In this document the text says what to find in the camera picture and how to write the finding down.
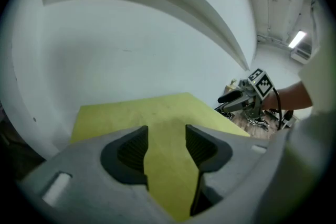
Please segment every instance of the wooden floor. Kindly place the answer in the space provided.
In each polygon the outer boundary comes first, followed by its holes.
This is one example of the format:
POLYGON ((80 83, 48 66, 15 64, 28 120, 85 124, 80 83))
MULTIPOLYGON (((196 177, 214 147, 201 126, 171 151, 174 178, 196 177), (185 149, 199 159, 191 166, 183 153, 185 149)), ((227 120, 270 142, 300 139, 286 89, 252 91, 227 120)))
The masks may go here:
POLYGON ((244 116, 237 114, 233 117, 232 122, 242 128, 245 132, 255 138, 270 139, 277 132, 278 120, 266 114, 264 119, 268 122, 268 132, 264 129, 250 124, 244 116))

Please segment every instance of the ceiling light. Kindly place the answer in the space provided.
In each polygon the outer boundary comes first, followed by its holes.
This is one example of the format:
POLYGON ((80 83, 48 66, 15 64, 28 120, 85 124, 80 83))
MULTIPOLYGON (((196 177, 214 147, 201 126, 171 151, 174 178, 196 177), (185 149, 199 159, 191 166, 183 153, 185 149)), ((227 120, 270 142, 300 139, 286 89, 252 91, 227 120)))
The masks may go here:
POLYGON ((299 31, 293 41, 289 44, 289 48, 294 48, 306 35, 307 33, 299 31))

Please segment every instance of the white wall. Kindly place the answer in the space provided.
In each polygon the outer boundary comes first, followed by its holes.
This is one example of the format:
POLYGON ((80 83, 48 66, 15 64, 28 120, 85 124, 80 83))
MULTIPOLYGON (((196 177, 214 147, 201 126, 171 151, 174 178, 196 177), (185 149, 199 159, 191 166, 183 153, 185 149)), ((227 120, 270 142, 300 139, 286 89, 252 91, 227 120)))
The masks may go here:
MULTIPOLYGON (((250 64, 255 26, 249 1, 207 1, 250 64)), ((1 102, 19 134, 44 158, 67 145, 81 105, 188 91, 215 106, 225 85, 244 72, 190 25, 122 0, 48 6, 12 0, 0 31, 1 102)))
MULTIPOLYGON (((300 81, 298 73, 302 67, 301 63, 290 58, 289 51, 263 44, 257 46, 250 73, 261 68, 267 72, 275 88, 282 89, 300 81)), ((294 111, 295 116, 299 119, 307 118, 310 113, 311 108, 294 111)))

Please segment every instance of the table top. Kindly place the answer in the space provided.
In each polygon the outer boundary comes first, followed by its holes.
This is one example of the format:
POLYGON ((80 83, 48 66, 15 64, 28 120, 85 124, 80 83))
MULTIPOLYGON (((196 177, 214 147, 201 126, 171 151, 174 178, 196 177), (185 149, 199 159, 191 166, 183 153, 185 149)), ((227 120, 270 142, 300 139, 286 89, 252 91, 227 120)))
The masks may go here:
POLYGON ((111 104, 82 106, 71 142, 130 127, 149 127, 144 172, 149 192, 177 221, 189 218, 198 169, 185 146, 185 125, 249 136, 189 93, 111 104))

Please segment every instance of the dark floor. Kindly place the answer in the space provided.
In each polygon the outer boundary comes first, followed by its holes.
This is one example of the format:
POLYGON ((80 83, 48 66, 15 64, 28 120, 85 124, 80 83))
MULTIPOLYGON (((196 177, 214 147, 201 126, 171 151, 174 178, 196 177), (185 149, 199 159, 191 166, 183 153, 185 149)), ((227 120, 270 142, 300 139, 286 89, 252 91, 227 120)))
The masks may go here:
POLYGON ((278 120, 268 114, 266 114, 263 118, 269 123, 268 132, 256 125, 250 124, 241 114, 235 115, 232 119, 232 122, 242 128, 252 137, 270 139, 272 135, 277 132, 278 120))
POLYGON ((15 180, 23 179, 35 167, 45 161, 24 142, 8 119, 1 121, 0 135, 1 143, 6 151, 5 156, 7 161, 10 162, 15 180))

